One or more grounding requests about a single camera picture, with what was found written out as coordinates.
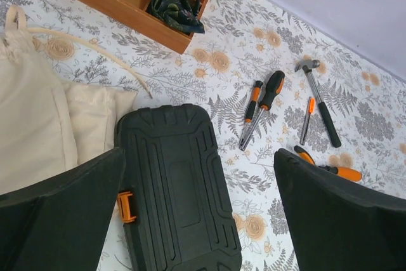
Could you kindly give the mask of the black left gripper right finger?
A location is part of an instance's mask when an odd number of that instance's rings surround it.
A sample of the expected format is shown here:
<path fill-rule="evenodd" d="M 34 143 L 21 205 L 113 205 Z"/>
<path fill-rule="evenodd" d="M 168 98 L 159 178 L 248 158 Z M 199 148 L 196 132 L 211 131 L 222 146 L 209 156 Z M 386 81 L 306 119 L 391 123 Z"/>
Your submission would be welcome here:
<path fill-rule="evenodd" d="M 405 270 L 405 200 L 279 149 L 274 170 L 300 270 Z"/>

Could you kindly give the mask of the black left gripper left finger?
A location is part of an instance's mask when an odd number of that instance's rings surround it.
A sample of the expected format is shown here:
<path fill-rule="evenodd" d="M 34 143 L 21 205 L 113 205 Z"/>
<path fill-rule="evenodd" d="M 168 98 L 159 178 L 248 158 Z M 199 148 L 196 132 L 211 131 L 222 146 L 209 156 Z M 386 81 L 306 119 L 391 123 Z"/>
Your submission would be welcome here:
<path fill-rule="evenodd" d="M 125 169 L 114 148 L 1 196 L 1 270 L 96 270 Z"/>

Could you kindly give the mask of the orange handled pliers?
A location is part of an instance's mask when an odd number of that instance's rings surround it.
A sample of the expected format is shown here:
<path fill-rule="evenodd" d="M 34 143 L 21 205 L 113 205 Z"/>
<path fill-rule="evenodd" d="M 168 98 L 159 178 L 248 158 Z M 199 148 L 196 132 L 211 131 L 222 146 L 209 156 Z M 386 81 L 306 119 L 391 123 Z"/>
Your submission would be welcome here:
<path fill-rule="evenodd" d="M 328 171 L 336 176 L 340 176 L 341 178 L 345 178 L 347 180 L 353 181 L 353 182 L 359 182 L 362 179 L 362 174 L 359 171 L 356 171 L 351 168 L 347 167 L 340 167 L 340 166 L 317 166 L 311 155 L 302 147 L 299 145 L 294 146 L 294 151 L 297 153 L 300 158 L 303 160 L 307 161 L 308 163 L 323 169 L 325 171 Z"/>

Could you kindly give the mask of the black plastic tool case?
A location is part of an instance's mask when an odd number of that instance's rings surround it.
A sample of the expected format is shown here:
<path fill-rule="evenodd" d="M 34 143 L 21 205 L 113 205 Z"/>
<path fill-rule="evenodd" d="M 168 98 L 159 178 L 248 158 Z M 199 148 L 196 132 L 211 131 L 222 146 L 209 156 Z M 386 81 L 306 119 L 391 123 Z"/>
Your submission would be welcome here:
<path fill-rule="evenodd" d="M 239 270 L 242 248 L 213 125 L 198 105 L 144 108 L 115 129 L 118 205 L 134 270 Z"/>

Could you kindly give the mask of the cream cloth bag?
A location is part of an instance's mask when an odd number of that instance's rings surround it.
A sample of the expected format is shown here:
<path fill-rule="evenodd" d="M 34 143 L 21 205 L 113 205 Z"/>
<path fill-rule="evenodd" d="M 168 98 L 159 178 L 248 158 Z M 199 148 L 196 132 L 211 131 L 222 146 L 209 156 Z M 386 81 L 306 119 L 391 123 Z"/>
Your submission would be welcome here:
<path fill-rule="evenodd" d="M 76 168 L 114 147 L 136 93 L 58 77 L 12 5 L 1 35 L 1 193 Z"/>

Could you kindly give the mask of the large black orange screwdriver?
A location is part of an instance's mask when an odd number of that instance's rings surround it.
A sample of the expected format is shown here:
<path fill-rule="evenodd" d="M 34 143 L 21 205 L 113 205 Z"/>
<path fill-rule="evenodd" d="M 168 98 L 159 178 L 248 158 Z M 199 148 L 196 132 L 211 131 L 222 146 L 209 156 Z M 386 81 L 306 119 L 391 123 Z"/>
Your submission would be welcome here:
<path fill-rule="evenodd" d="M 265 92 L 263 94 L 263 98 L 259 103 L 256 104 L 256 110 L 253 115 L 253 119 L 248 127 L 247 130 L 247 138 L 244 141 L 243 150 L 246 149 L 252 134 L 261 119 L 261 116 L 266 112 L 269 111 L 272 107 L 272 103 L 277 95 L 282 90 L 284 85 L 285 74 L 281 70 L 277 70 L 274 72 L 271 77 L 269 78 L 266 86 Z"/>

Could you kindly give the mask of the floral table cloth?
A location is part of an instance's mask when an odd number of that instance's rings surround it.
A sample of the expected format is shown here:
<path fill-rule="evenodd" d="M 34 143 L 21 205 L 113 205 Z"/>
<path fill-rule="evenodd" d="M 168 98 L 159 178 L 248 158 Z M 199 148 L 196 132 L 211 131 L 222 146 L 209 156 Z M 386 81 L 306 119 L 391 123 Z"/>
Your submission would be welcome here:
<path fill-rule="evenodd" d="M 135 91 L 138 108 L 194 103 L 209 113 L 216 133 L 242 245 L 243 270 L 297 270 L 273 171 L 279 148 L 298 144 L 312 92 L 295 72 L 301 59 L 317 59 L 314 72 L 341 139 L 331 146 L 318 112 L 310 119 L 305 149 L 321 165 L 362 173 L 361 184 L 405 197 L 405 83 L 284 13 L 267 0 L 209 0 L 206 32 L 183 54 L 124 26 L 78 0 L 1 0 L 1 13 L 21 6 L 31 27 L 88 41 L 68 43 L 49 34 L 36 49 L 71 81 Z M 239 149 L 255 81 L 257 103 L 277 70 L 284 85 Z"/>

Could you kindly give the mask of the small black orange screwdriver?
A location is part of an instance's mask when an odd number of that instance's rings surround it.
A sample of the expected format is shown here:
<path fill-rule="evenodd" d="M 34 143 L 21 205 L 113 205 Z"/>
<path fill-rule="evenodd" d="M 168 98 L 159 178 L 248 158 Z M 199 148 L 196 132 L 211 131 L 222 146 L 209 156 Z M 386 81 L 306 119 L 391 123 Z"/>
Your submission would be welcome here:
<path fill-rule="evenodd" d="M 243 130 L 242 130 L 242 134 L 239 140 L 239 149 L 243 150 L 243 146 L 244 146 L 244 141 L 247 138 L 247 130 L 248 127 L 253 119 L 253 115 L 254 112 L 256 110 L 256 104 L 261 92 L 261 87 L 263 85 L 262 81 L 255 81 L 253 89 L 252 89 L 252 93 L 251 93 L 251 98 L 250 98 L 250 102 L 248 104 L 246 113 L 245 113 L 245 117 L 244 117 L 244 126 L 243 126 Z"/>

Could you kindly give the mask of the steel claw hammer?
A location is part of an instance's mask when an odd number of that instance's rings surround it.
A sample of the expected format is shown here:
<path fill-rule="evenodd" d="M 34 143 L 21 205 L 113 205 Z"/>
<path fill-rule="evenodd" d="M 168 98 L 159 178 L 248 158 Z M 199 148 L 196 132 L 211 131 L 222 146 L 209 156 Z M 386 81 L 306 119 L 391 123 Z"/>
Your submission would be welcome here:
<path fill-rule="evenodd" d="M 341 140 L 337 134 L 329 109 L 327 108 L 327 105 L 320 94 L 318 84 L 313 75 L 313 70 L 318 68 L 319 66 L 319 60 L 302 60 L 296 65 L 294 71 L 297 72 L 299 70 L 302 70 L 306 75 L 306 78 L 310 84 L 310 88 L 314 94 L 321 118 L 329 135 L 331 144 L 333 147 L 339 148 L 341 147 Z"/>

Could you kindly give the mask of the dark rolled fabric band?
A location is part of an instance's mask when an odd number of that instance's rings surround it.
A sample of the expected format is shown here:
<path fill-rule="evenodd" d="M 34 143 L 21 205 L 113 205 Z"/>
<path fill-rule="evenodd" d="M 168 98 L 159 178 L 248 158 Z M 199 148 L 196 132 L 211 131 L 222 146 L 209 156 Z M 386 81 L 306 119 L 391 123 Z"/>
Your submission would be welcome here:
<path fill-rule="evenodd" d="M 150 0 L 147 11 L 168 27 L 186 35 L 205 33 L 199 20 L 200 0 L 191 4 L 189 0 Z"/>

